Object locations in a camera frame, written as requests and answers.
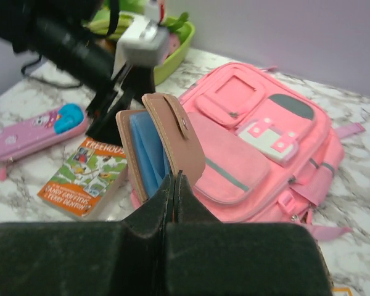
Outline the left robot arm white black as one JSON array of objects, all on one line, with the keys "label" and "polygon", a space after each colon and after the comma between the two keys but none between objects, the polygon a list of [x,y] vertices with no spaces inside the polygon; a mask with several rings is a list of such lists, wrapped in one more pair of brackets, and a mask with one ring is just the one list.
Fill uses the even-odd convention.
[{"label": "left robot arm white black", "polygon": [[0,1],[0,38],[15,53],[34,51],[93,90],[86,134],[119,146],[116,115],[154,92],[153,71],[164,60],[168,31],[139,17],[111,54],[97,43],[104,34],[86,28],[101,6],[102,1]]}]

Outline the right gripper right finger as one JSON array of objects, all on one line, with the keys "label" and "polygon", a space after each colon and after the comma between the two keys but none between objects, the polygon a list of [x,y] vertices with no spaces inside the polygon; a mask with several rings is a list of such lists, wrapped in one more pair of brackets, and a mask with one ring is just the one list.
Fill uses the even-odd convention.
[{"label": "right gripper right finger", "polygon": [[332,285],[311,234],[290,223],[218,221],[176,180],[165,231],[167,295],[330,295]]}]

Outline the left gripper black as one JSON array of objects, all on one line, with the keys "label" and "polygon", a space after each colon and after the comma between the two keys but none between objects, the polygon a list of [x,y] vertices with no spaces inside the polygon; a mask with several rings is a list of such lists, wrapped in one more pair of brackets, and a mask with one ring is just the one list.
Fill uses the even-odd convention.
[{"label": "left gripper black", "polygon": [[116,114],[155,92],[154,69],[125,65],[113,80],[114,56],[87,28],[45,15],[33,20],[27,40],[30,49],[97,92],[86,108],[91,120],[86,135],[121,146]]}]

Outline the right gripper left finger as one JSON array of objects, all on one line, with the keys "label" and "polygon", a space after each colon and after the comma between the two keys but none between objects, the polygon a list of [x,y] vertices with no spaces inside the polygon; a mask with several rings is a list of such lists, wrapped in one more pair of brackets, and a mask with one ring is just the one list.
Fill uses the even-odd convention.
[{"label": "right gripper left finger", "polygon": [[123,221],[1,223],[0,295],[163,295],[175,178]]}]

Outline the pink student backpack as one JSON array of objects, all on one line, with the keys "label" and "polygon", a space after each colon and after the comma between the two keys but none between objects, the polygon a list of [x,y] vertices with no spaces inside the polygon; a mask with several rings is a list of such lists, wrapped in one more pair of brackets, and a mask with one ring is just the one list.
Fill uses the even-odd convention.
[{"label": "pink student backpack", "polygon": [[205,155],[195,196],[220,221],[304,226],[319,241],[348,228],[315,226],[345,152],[345,127],[250,64],[220,66],[177,97]]}]

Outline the brown leather wallet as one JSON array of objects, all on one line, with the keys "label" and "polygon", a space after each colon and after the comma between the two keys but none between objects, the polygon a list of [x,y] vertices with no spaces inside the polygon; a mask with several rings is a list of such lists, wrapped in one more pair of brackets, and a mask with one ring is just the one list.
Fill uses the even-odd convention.
[{"label": "brown leather wallet", "polygon": [[116,114],[133,188],[139,205],[157,192],[166,175],[184,173],[194,186],[205,169],[205,155],[191,120],[172,95],[145,94],[143,109]]}]

